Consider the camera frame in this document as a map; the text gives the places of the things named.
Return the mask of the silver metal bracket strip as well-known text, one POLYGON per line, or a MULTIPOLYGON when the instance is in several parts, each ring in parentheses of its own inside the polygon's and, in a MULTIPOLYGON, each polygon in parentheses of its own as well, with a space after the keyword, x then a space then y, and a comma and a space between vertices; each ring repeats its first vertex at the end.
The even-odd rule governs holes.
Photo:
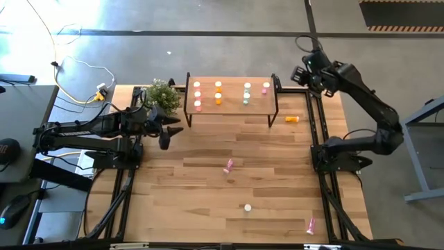
POLYGON ((335 244, 304 244, 304 250, 342 250, 341 245, 335 244))
POLYGON ((109 250, 144 250, 149 248, 147 242, 121 242, 111 244, 109 250))

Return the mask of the dark flat tablet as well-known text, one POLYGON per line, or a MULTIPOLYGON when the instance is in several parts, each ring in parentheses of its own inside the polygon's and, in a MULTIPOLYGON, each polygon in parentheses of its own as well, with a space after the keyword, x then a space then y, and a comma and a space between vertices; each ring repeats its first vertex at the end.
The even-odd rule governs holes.
POLYGON ((33 75, 23 74, 0 74, 0 81, 16 83, 34 83, 36 78, 33 75))

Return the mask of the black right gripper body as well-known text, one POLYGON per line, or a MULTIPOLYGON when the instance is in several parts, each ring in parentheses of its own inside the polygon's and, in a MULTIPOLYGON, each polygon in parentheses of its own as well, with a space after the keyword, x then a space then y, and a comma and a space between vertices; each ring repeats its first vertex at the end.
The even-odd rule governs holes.
POLYGON ((333 97, 337 91, 338 78, 333 74, 334 65, 322 49, 314 49, 302 57, 305 67, 296 66, 291 80, 307 87, 315 96, 333 97))

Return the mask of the black round speaker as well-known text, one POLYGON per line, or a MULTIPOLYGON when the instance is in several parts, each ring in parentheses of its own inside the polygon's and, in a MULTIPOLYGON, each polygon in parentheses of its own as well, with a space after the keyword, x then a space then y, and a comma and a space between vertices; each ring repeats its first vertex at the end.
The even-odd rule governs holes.
POLYGON ((12 138, 0 140, 0 165, 12 163, 18 159, 21 147, 18 141, 12 138))

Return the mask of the green artificial potted plant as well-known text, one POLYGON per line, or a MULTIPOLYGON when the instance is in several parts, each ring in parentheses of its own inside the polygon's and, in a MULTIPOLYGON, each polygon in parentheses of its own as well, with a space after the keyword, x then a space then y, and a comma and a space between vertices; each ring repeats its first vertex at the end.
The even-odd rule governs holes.
POLYGON ((146 88, 146 101, 148 107, 158 106, 167 115, 175 115, 180 107, 178 91, 162 79, 154 78, 150 87, 146 88))

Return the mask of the wooden shelf black metal legs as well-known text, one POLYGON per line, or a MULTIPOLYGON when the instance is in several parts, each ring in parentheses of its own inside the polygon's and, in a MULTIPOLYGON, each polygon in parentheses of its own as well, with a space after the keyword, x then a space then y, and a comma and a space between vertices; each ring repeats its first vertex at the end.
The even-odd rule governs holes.
POLYGON ((192 125, 194 115, 247 115, 267 117, 271 127, 279 113, 278 90, 281 87, 280 79, 276 74, 269 77, 234 77, 234 76, 192 76, 187 73, 183 110, 187 125, 192 125), (195 81, 200 82, 202 111, 197 112, 194 107, 195 81), (221 105, 216 105, 215 82, 222 82, 221 105), (251 84, 250 102, 244 105, 244 83, 251 84), (267 94, 262 94, 262 84, 270 83, 267 94))

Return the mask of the blue-grey metal stand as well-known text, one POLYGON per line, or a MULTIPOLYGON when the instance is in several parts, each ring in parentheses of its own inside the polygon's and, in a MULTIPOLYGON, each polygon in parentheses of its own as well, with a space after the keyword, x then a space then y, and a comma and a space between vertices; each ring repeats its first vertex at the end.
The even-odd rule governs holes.
POLYGON ((444 170, 444 122, 427 119, 444 114, 444 95, 427 101, 417 111, 400 119, 420 191, 404 196, 406 202, 444 198, 444 187, 432 188, 424 172, 426 167, 444 170))

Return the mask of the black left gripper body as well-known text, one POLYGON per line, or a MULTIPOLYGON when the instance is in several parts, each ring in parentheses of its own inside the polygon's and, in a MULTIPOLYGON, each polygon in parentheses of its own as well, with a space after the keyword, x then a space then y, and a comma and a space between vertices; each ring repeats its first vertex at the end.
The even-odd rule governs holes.
POLYGON ((161 150, 167 150, 171 142, 170 128, 163 124, 166 115, 160 107, 153 106, 149 111, 147 107, 138 107, 137 114, 143 118, 137 135, 158 138, 161 150))

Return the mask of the black aluminium table frame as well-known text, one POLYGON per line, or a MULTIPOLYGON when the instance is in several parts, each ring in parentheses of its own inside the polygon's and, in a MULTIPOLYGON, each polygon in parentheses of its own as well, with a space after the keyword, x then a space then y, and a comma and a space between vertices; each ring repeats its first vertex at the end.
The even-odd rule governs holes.
POLYGON ((350 171, 318 173, 311 156, 314 145, 347 131, 340 99, 283 86, 277 97, 271 127, 263 115, 194 115, 188 126, 182 109, 184 131, 168 150, 145 137, 128 196, 99 237, 179 250, 371 240, 359 179, 350 171), (300 120, 285 122, 287 116, 300 120), (226 174, 229 159, 234 164, 226 174))

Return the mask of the black computer mouse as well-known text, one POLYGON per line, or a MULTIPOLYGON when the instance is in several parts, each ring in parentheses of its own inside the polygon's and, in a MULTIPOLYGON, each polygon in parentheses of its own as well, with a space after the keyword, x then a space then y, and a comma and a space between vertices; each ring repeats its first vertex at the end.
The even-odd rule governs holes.
POLYGON ((24 194, 13 198, 0 213, 0 229, 8 230, 14 227, 29 207, 30 202, 30 197, 24 194))

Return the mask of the black desk foot beam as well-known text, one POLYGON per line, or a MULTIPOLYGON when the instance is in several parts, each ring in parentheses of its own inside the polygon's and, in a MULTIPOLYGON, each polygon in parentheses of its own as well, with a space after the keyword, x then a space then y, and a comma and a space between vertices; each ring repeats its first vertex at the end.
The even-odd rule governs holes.
POLYGON ((61 184, 80 191, 88 191, 92 186, 92 180, 79 174, 56 167, 51 163, 35 159, 29 178, 40 178, 42 180, 61 184))

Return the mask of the white flat panel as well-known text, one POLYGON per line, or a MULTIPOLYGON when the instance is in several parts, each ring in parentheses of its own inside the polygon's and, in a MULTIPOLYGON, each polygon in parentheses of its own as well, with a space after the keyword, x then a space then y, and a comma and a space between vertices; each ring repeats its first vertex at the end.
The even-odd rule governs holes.
POLYGON ((93 168, 94 159, 89 157, 86 150, 82 150, 78 157, 78 162, 76 163, 77 168, 75 170, 76 174, 91 177, 96 173, 96 170, 93 168))

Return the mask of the grey desk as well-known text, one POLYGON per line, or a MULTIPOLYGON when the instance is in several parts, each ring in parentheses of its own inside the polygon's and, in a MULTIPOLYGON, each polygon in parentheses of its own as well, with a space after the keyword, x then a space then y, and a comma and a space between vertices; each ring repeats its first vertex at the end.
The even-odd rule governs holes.
POLYGON ((0 93, 0 140, 19 142, 21 153, 12 163, 0 165, 0 183, 25 181, 36 150, 33 131, 46 123, 59 88, 55 85, 5 85, 0 93))

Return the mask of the black mat hazard stripe edge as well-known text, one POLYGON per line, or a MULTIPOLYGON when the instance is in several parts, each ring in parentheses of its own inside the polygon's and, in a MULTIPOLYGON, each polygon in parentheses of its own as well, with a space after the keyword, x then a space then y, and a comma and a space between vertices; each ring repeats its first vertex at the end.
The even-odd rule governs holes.
POLYGON ((444 0, 361 0, 369 31, 444 33, 444 0))

